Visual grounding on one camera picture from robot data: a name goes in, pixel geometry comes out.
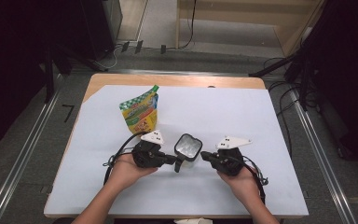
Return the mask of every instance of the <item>person's right hand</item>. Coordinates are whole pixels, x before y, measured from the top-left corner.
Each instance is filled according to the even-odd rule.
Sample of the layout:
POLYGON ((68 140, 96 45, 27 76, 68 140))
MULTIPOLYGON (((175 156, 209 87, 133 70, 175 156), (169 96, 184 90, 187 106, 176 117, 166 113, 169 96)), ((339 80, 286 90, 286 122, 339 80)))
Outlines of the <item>person's right hand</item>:
POLYGON ((217 173, 231 187, 235 197, 244 205, 260 199, 258 187, 252 173, 245 167, 242 167, 240 173, 236 176, 225 175, 219 171, 217 173))

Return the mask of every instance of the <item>floor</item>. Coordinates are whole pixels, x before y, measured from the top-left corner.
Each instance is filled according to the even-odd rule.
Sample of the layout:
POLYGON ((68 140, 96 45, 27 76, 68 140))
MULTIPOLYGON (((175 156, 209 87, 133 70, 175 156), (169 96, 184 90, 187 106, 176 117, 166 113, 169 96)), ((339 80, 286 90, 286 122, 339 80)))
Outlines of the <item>floor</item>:
MULTIPOLYGON (((141 21, 139 23, 141 29, 125 38, 143 40, 144 47, 149 48, 159 48, 162 44, 167 47, 173 46, 174 20, 173 13, 170 11, 175 8, 175 2, 175 0, 148 0, 145 14, 136 19, 141 21)), ((181 43, 185 43, 188 35, 186 20, 182 21, 182 26, 184 33, 181 43)), ((252 24, 211 25, 207 22, 195 22, 194 45, 188 50, 172 50, 165 54, 160 54, 158 49, 142 49, 137 54, 133 49, 125 52, 117 50, 115 54, 108 55, 100 63, 115 64, 114 67, 109 68, 109 72, 125 73, 136 69, 246 76, 278 60, 272 58, 282 57, 279 43, 271 30, 271 27, 252 24), (243 33, 236 32, 237 26, 243 26, 243 33), (221 29, 225 29, 224 35, 218 32, 221 29)), ((73 62, 73 66, 74 70, 70 76, 58 76, 56 86, 59 91, 51 108, 46 108, 43 104, 45 90, 42 90, 29 103, 0 142, 0 188, 7 181, 13 164, 23 152, 24 146, 28 144, 32 149, 26 155, 28 158, 25 160, 26 166, 18 173, 19 179, 14 183, 14 190, 8 193, 8 200, 1 206, 4 209, 0 213, 0 223, 52 223, 53 221, 51 218, 44 217, 44 205, 75 124, 84 92, 90 77, 94 74, 83 64, 73 62), (33 132, 41 111, 45 111, 48 116, 42 123, 43 130, 40 135, 36 136, 35 141, 30 144, 28 136, 33 132)), ((284 71, 285 69, 281 68, 264 76, 266 87, 271 86, 275 81, 283 81, 284 71)), ((293 102, 294 98, 290 94, 283 96, 289 88, 290 86, 285 84, 270 92, 277 112, 280 111, 281 98, 283 107, 293 102)), ((310 116, 313 129, 323 147, 323 153, 358 223, 358 160, 346 161, 339 157, 335 140, 315 108, 310 107, 307 115, 310 116)), ((288 141, 282 116, 278 119, 287 146, 293 149, 293 165, 310 211, 308 217, 286 219, 284 223, 355 223, 342 219, 342 215, 338 212, 335 198, 332 197, 331 189, 326 183, 324 168, 320 166, 317 153, 312 149, 308 133, 304 130, 303 120, 296 107, 292 106, 286 110, 284 116, 291 136, 291 144, 288 141)))

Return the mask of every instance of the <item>white tag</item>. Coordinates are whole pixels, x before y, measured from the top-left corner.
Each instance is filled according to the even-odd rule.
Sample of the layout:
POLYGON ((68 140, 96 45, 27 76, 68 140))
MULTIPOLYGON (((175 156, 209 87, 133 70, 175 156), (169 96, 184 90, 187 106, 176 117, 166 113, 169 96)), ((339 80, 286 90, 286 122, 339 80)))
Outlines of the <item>white tag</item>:
POLYGON ((237 137, 231 137, 226 136, 222 141, 220 141, 216 148, 218 149, 231 149, 234 147, 241 147, 248 144, 251 144, 252 141, 250 139, 244 139, 244 138, 237 138, 237 137))
POLYGON ((164 140, 162 139, 161 132, 159 130, 144 134, 141 136, 141 139, 159 145, 164 144, 164 140))

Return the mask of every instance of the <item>white table surface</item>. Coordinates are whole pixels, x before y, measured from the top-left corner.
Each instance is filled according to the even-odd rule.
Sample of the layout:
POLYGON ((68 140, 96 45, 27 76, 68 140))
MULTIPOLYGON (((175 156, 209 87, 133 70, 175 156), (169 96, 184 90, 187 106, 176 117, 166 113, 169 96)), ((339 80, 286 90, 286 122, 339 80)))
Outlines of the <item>white table surface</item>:
MULTIPOLYGON (((119 103, 151 86, 104 86, 81 106, 70 145, 45 207, 47 217, 80 214, 103 186, 103 163, 131 136, 119 103)), ((183 133, 215 152, 225 135, 248 138, 240 147, 268 177, 266 205, 277 217, 307 216, 302 190, 289 158, 267 90, 160 87, 158 126, 161 151, 174 155, 183 133)), ((132 140, 134 146, 139 139, 132 140)), ((249 213, 200 156, 180 173, 163 165, 124 190, 109 211, 116 217, 246 217, 249 213)))

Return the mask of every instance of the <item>wooden table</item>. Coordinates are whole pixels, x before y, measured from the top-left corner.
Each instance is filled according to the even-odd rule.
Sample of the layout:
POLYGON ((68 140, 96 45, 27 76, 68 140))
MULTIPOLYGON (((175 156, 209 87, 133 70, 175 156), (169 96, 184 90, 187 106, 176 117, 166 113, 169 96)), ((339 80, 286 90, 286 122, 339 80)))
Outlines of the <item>wooden table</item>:
MULTIPOLYGON (((268 91, 260 78, 96 74, 90 80, 48 197, 44 212, 47 217, 75 217, 89 204, 103 185, 102 164, 131 136, 118 109, 119 102, 155 84, 160 86, 158 129, 165 142, 161 151, 174 155, 173 146, 183 133, 198 137, 203 142, 202 150, 211 152, 216 151, 214 145, 225 134, 244 137, 246 133, 253 143, 240 150, 269 177, 265 191, 272 214, 277 218, 308 214, 268 91)), ((249 217, 209 162, 200 157, 183 165, 179 174, 172 166, 163 165, 140 179, 117 197, 109 215, 249 217)))
MULTIPOLYGON (((198 0, 195 20, 274 25, 283 54, 289 56, 297 50, 307 29, 319 19, 323 3, 324 0, 198 0)), ((177 0, 177 48, 180 19, 188 19, 193 6, 194 0, 177 0)))

